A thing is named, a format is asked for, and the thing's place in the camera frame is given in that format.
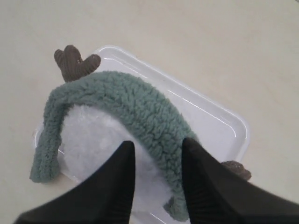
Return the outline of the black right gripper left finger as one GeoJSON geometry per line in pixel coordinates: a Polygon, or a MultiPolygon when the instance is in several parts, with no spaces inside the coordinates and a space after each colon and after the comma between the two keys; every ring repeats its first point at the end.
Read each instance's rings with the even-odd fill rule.
{"type": "Polygon", "coordinates": [[[135,191],[135,146],[124,141],[90,177],[18,216],[16,224],[127,224],[135,191]]]}

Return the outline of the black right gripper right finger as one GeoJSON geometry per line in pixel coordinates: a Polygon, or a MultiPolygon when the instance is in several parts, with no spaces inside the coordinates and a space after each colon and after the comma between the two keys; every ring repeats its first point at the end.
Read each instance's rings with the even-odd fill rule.
{"type": "Polygon", "coordinates": [[[242,179],[196,140],[182,144],[182,183],[192,224],[297,224],[299,205],[242,179]]]}

